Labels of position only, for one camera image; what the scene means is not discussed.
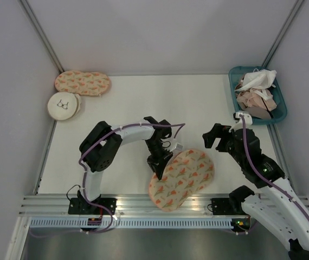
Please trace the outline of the floral mesh laundry bag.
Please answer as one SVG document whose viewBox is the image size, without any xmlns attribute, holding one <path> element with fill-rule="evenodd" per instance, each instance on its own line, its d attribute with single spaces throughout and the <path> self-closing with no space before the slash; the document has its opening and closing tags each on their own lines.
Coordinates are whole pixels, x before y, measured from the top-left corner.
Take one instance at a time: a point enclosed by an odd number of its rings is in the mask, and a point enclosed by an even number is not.
<svg viewBox="0 0 309 260">
<path fill-rule="evenodd" d="M 161 179 L 153 175 L 149 197 L 162 211 L 172 212 L 210 185 L 214 174 L 213 160 L 205 152 L 193 148 L 182 151 L 165 167 Z"/>
</svg>

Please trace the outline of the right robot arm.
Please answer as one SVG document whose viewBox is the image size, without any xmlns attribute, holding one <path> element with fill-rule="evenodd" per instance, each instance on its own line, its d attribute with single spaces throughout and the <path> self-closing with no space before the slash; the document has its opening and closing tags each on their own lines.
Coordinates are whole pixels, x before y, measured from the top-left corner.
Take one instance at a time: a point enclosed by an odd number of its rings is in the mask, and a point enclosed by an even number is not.
<svg viewBox="0 0 309 260">
<path fill-rule="evenodd" d="M 267 206 L 250 188 L 243 185 L 229 195 L 228 206 L 235 214 L 245 213 L 273 234 L 288 251 L 290 259 L 309 259 L 309 210 L 293 190 L 279 165 L 262 153 L 253 130 L 233 130 L 220 123 L 202 135 L 205 148 L 216 139 L 218 152 L 224 152 L 240 166 L 242 173 L 276 207 Z"/>
</svg>

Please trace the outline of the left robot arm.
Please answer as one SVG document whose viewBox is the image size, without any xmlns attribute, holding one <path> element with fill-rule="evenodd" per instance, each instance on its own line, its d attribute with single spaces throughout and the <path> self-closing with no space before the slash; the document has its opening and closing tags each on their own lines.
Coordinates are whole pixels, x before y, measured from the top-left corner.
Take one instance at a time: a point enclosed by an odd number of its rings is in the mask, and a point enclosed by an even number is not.
<svg viewBox="0 0 309 260">
<path fill-rule="evenodd" d="M 147 164 L 159 180 L 173 152 L 163 146 L 163 140 L 172 137 L 172 128 L 168 121 L 156 121 L 147 116 L 140 122 L 123 126 L 111 126 L 100 121 L 88 134 L 79 147 L 81 157 L 79 165 L 85 170 L 80 207 L 87 214 L 95 214 L 99 209 L 101 176 L 113 162 L 119 148 L 136 141 L 145 141 L 150 152 Z"/>
</svg>

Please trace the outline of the taupe bra in basket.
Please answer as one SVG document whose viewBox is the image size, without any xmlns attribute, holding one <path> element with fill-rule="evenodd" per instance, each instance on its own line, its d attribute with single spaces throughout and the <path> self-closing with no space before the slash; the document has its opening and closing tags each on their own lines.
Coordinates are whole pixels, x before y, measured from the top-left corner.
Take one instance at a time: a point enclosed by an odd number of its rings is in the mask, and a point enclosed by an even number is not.
<svg viewBox="0 0 309 260">
<path fill-rule="evenodd" d="M 272 118 L 269 111 L 261 107 L 246 107 L 244 110 L 248 114 L 250 114 L 252 117 L 255 117 L 258 119 L 270 120 Z"/>
</svg>

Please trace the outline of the pink bra in basket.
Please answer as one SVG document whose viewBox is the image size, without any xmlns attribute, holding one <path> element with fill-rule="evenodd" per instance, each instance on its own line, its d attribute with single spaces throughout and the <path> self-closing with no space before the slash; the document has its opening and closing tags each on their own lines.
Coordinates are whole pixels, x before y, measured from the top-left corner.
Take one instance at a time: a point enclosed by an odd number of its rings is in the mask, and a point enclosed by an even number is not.
<svg viewBox="0 0 309 260">
<path fill-rule="evenodd" d="M 277 108 L 273 95 L 268 89 L 242 91 L 237 94 L 236 100 L 242 108 L 261 107 L 268 111 L 272 111 Z"/>
</svg>

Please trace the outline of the white bra in basket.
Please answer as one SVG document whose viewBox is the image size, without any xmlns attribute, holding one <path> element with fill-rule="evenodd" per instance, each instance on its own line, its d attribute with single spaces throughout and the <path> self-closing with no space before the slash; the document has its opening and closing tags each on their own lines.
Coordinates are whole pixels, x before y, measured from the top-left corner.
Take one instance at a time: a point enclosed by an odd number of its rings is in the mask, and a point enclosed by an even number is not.
<svg viewBox="0 0 309 260">
<path fill-rule="evenodd" d="M 273 86 L 277 75 L 276 70 L 255 70 L 251 73 L 246 73 L 240 84 L 238 84 L 235 88 L 237 92 L 257 89 L 264 90 Z"/>
</svg>

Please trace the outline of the round cream laundry bag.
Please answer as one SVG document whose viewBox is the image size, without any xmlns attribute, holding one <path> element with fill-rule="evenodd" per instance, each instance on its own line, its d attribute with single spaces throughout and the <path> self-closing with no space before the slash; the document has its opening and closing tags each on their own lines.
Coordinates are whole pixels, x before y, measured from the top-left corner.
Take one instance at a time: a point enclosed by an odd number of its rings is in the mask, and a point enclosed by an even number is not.
<svg viewBox="0 0 309 260">
<path fill-rule="evenodd" d="M 48 101 L 48 114 L 56 121 L 65 121 L 77 115 L 81 108 L 78 94 L 57 92 Z"/>
</svg>

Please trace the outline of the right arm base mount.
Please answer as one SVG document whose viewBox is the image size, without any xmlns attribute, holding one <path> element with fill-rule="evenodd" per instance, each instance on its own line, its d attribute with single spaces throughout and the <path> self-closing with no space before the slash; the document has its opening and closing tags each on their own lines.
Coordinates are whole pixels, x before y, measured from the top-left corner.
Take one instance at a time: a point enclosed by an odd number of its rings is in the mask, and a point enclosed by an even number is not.
<svg viewBox="0 0 309 260">
<path fill-rule="evenodd" d="M 211 198 L 207 209 L 214 216 L 241 216 L 245 215 L 243 211 L 237 211 L 232 207 L 228 198 Z"/>
</svg>

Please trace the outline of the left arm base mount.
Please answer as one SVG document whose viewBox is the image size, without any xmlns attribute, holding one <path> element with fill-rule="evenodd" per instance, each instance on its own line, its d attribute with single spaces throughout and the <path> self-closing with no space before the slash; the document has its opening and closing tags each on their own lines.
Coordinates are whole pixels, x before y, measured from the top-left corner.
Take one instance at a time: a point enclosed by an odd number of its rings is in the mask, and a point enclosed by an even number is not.
<svg viewBox="0 0 309 260">
<path fill-rule="evenodd" d="M 116 198 L 99 198 L 93 203 L 107 208 L 111 214 L 115 214 L 117 207 Z M 72 198 L 68 208 L 69 215 L 110 215 L 110 213 L 100 207 L 93 206 L 81 198 Z"/>
</svg>

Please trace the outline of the aluminium front rail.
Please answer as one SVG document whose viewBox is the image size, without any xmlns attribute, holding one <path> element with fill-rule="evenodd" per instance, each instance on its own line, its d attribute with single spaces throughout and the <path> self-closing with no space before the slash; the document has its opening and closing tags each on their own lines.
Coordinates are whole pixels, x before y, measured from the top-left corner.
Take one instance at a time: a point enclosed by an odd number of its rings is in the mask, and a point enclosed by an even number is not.
<svg viewBox="0 0 309 260">
<path fill-rule="evenodd" d="M 211 216 L 207 209 L 213 198 L 226 198 L 227 194 L 196 194 L 189 197 L 173 212 L 164 212 L 146 194 L 104 194 L 103 198 L 116 199 L 116 215 L 134 218 L 203 218 Z M 68 216 L 69 200 L 64 194 L 39 194 L 25 196 L 18 210 L 19 216 L 65 217 Z"/>
</svg>

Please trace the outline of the right aluminium frame post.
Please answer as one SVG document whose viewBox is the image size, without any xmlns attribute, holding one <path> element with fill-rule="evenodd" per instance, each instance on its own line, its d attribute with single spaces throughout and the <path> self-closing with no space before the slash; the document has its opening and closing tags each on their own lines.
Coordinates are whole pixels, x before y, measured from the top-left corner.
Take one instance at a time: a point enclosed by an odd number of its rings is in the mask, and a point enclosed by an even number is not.
<svg viewBox="0 0 309 260">
<path fill-rule="evenodd" d="M 276 54 L 277 50 L 280 47 L 281 42 L 284 40 L 286 34 L 288 33 L 291 25 L 295 21 L 296 17 L 300 13 L 301 9 L 303 8 L 304 4 L 306 3 L 305 0 L 296 0 L 287 15 L 283 25 L 281 26 L 275 40 L 273 41 L 264 61 L 262 62 L 262 67 L 268 67 L 271 60 L 273 59 L 274 55 Z"/>
</svg>

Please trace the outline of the aluminium frame post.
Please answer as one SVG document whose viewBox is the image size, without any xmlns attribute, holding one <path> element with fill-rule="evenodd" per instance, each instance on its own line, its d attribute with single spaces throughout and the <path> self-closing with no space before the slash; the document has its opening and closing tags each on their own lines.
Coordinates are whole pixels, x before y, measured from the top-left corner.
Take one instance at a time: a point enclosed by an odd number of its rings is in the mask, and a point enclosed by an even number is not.
<svg viewBox="0 0 309 260">
<path fill-rule="evenodd" d="M 27 16 L 30 24 L 34 28 L 35 32 L 37 33 L 41 43 L 43 44 L 48 56 L 50 57 L 52 63 L 54 64 L 55 68 L 60 72 L 64 72 L 64 68 L 52 46 L 50 43 L 47 34 L 43 30 L 39 19 L 37 18 L 32 6 L 30 5 L 28 0 L 18 0 L 19 5 L 21 6 L 22 10 L 24 11 L 25 15 Z"/>
<path fill-rule="evenodd" d="M 281 42 L 284 40 L 286 34 L 288 33 L 291 25 L 295 21 L 296 17 L 300 13 L 301 9 L 303 8 L 304 4 L 306 3 L 305 0 L 296 0 L 287 15 L 283 25 L 281 26 L 275 40 L 273 41 L 264 61 L 262 62 L 262 67 L 268 67 L 271 60 L 273 59 L 274 55 L 276 54 L 277 50 L 280 47 Z"/>
</svg>

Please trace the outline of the left aluminium frame post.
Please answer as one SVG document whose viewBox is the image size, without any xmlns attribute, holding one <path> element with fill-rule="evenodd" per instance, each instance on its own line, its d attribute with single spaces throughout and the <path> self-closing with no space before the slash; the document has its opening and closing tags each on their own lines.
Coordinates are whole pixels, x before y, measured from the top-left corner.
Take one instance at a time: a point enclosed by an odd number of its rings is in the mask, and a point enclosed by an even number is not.
<svg viewBox="0 0 309 260">
<path fill-rule="evenodd" d="M 47 34 L 43 30 L 39 19 L 37 18 L 32 6 L 30 5 L 28 0 L 18 0 L 19 5 L 21 6 L 22 10 L 24 11 L 25 15 L 27 16 L 30 24 L 34 28 L 35 32 L 37 33 L 41 43 L 43 44 L 48 56 L 50 57 L 52 63 L 54 64 L 55 68 L 60 72 L 64 72 L 64 68 L 52 46 L 50 43 Z"/>
</svg>

